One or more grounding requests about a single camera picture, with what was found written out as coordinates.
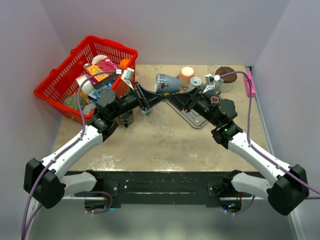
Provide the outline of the light blue mug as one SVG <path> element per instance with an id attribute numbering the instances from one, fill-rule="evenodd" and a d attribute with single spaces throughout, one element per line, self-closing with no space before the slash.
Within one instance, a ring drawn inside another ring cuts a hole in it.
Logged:
<path id="1" fill-rule="evenodd" d="M 150 108 L 150 109 L 142 110 L 141 113 L 142 113 L 143 115 L 148 115 L 148 114 L 150 114 L 152 111 L 153 111 L 153 109 Z"/>

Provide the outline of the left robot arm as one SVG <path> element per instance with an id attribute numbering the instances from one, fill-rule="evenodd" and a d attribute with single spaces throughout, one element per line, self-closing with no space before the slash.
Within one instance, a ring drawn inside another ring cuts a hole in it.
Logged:
<path id="1" fill-rule="evenodd" d="M 164 99 L 164 94 L 146 90 L 139 83 L 122 97 L 117 97 L 112 89 L 102 91 L 95 103 L 94 116 L 80 133 L 50 156 L 27 162 L 23 189 L 46 209 L 54 207 L 67 189 L 62 178 L 80 158 L 113 134 L 118 127 L 116 118 L 137 107 L 152 108 Z"/>

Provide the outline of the dark grey mug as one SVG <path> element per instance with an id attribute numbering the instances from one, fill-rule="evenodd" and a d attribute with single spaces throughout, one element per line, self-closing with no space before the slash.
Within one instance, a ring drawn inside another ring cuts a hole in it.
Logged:
<path id="1" fill-rule="evenodd" d="M 118 117 L 118 121 L 125 128 L 128 128 L 134 122 L 134 113 L 133 111 L 128 111 Z"/>

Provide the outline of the blue speckled mug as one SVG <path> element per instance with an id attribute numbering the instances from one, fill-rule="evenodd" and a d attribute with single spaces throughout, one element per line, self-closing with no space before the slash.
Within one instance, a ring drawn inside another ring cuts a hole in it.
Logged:
<path id="1" fill-rule="evenodd" d="M 158 73 L 155 79 L 155 92 L 157 94 L 172 94 L 177 93 L 181 90 L 182 82 L 180 79 L 163 74 Z"/>

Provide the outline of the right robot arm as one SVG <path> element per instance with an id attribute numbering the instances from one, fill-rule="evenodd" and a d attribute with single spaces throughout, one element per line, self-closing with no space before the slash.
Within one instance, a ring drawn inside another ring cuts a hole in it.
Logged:
<path id="1" fill-rule="evenodd" d="M 216 143 L 243 158 L 263 176 L 257 178 L 243 172 L 236 173 L 222 185 L 227 196 L 242 192 L 265 199 L 283 216 L 289 215 L 308 198 L 306 170 L 298 164 L 291 166 L 277 159 L 255 144 L 249 133 L 234 123 L 238 114 L 232 100 L 220 99 L 218 103 L 212 103 L 197 88 L 165 97 L 179 110 L 194 110 L 214 125 L 211 134 Z"/>

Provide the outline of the small maroon cup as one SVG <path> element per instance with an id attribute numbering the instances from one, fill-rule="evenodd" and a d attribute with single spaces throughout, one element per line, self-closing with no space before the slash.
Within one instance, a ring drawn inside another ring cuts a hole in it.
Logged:
<path id="1" fill-rule="evenodd" d="M 210 101 L 211 101 L 213 106 L 216 106 L 220 102 L 220 99 L 217 96 L 212 96 L 210 98 Z"/>

